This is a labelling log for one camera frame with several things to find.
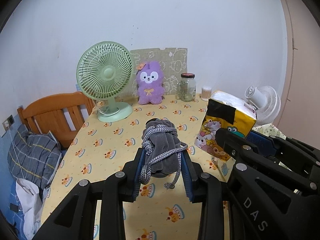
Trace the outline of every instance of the gray rope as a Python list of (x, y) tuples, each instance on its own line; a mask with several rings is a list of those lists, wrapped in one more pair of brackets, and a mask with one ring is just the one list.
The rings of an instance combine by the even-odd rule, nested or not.
[[(153, 151), (154, 151), (154, 145), (152, 144), (152, 142), (149, 140), (149, 137), (157, 132), (170, 132), (175, 136), (178, 136), (177, 134), (177, 129), (173, 128), (173, 127), (167, 127), (164, 124), (158, 124), (157, 126), (150, 126), (149, 128), (146, 129), (145, 134), (144, 134), (144, 138), (142, 141), (142, 148), (145, 149), (145, 153), (146, 155), (150, 155)], [(142, 170), (141, 170), (141, 175), (140, 175), (140, 182), (143, 185), (146, 185), (149, 183), (150, 178), (151, 178), (151, 166), (161, 160), (163, 160), (164, 158), (177, 153), (178, 156), (178, 162), (179, 162), (179, 169), (176, 172), (173, 182), (166, 182), (164, 184), (165, 188), (168, 189), (174, 189), (174, 185), (176, 184), (180, 173), (181, 173), (181, 151), (185, 150), (188, 148), (188, 145), (184, 142), (181, 142), (181, 147), (180, 148), (175, 148), (175, 149), (171, 149), (167, 152), (161, 153), (160, 155), (158, 155), (157, 157), (153, 158), (151, 161), (149, 161), (147, 164), (143, 165)]]

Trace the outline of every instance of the yellow bed sheet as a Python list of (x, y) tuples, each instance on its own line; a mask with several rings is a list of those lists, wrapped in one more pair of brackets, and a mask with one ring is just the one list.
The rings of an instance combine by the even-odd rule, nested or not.
[[(100, 122), (95, 109), (86, 120), (53, 179), (43, 208), (42, 224), (81, 179), (90, 182), (104, 180), (133, 160), (137, 149), (141, 147), (145, 123), (151, 118), (167, 118), (173, 122), (178, 129), (179, 139), (189, 145), (191, 160), (201, 164), (205, 172), (224, 180), (220, 169), (212, 163), (212, 156), (194, 146), (207, 102), (197, 97), (193, 102), (185, 103), (176, 100), (174, 95), (165, 96), (160, 105), (141, 106), (135, 98), (127, 102), (132, 103), (134, 111), (124, 120)], [(201, 204), (189, 202), (181, 176), (175, 189), (164, 188), (164, 183), (171, 182), (173, 178), (173, 175), (164, 179), (151, 178), (148, 185), (141, 185), (134, 203), (124, 203), (127, 239), (197, 239)], [(229, 239), (226, 202), (224, 216), (225, 239)], [(96, 213), (95, 240), (99, 239), (99, 218), (100, 203)]]

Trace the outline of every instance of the black jar lid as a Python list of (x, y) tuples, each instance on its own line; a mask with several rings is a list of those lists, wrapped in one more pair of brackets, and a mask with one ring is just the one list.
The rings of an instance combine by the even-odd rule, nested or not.
[(195, 78), (195, 75), (192, 73), (182, 73), (181, 77), (183, 78)]

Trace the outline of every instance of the purple plush toy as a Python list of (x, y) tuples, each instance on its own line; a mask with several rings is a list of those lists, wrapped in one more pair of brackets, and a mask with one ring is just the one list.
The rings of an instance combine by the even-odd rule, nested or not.
[(164, 88), (162, 87), (163, 72), (159, 62), (145, 62), (140, 64), (137, 69), (139, 70), (136, 78), (139, 86), (139, 104), (160, 104), (162, 102)]

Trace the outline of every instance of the yellow bow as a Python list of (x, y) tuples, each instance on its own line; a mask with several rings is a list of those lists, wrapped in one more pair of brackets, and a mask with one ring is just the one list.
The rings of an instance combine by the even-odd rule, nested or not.
[(151, 92), (153, 92), (153, 88), (145, 89), (145, 92), (147, 92), (147, 95), (151, 95)]

